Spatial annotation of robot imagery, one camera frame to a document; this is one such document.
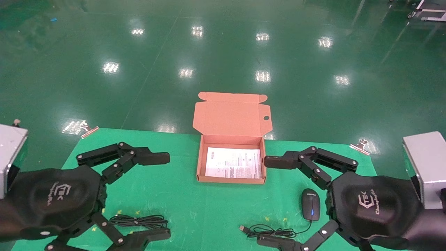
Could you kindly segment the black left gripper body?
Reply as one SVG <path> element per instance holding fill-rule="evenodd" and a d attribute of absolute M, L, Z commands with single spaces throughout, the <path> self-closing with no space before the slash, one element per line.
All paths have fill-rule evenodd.
<path fill-rule="evenodd" d="M 6 194 L 6 232 L 79 233 L 106 196 L 101 176 L 88 166 L 19 173 Z"/>

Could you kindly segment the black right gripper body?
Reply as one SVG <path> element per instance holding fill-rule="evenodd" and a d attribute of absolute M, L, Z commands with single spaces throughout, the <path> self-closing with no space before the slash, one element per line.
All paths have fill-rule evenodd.
<path fill-rule="evenodd" d="M 400 239 L 422 209 L 410 181 L 383 175 L 342 174 L 327 194 L 328 216 L 357 241 Z"/>

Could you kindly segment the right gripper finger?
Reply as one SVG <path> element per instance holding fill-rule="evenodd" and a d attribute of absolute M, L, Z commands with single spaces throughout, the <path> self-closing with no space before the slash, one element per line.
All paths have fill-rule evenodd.
<path fill-rule="evenodd" d="M 374 234 L 370 230 L 364 226 L 360 227 L 359 224 L 347 224 L 339 220 L 330 220 L 304 243 L 289 238 L 263 234 L 257 238 L 257 244 L 276 248 L 279 251 L 316 251 L 334 233 L 338 233 L 351 244 L 355 244 L 361 251 L 374 251 L 369 241 Z"/>
<path fill-rule="evenodd" d="M 303 151 L 286 151 L 283 156 L 266 156 L 263 163 L 267 168 L 300 170 L 317 187 L 327 190 L 332 183 L 331 176 L 319 165 L 337 170 L 340 173 L 355 173 L 358 167 L 356 160 L 310 146 Z"/>

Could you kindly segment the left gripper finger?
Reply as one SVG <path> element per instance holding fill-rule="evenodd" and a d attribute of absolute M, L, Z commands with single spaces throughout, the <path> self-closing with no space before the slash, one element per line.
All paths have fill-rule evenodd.
<path fill-rule="evenodd" d="M 168 164 L 170 155 L 168 152 L 154 153 L 148 147 L 132 147 L 127 143 L 119 142 L 77 156 L 79 166 L 94 167 L 110 161 L 114 163 L 102 171 L 103 184 L 113 184 L 135 165 Z"/>
<path fill-rule="evenodd" d="M 113 242 L 108 251 L 144 251 L 150 242 L 169 239 L 170 229 L 137 231 L 122 235 L 115 226 L 110 224 L 101 213 L 93 213 L 83 217 L 62 216 L 60 213 L 50 213 L 46 216 L 46 225 L 58 230 L 57 238 L 46 246 L 47 251 L 81 251 L 81 248 L 68 245 L 74 237 L 72 228 L 79 225 L 96 224 L 100 230 Z"/>

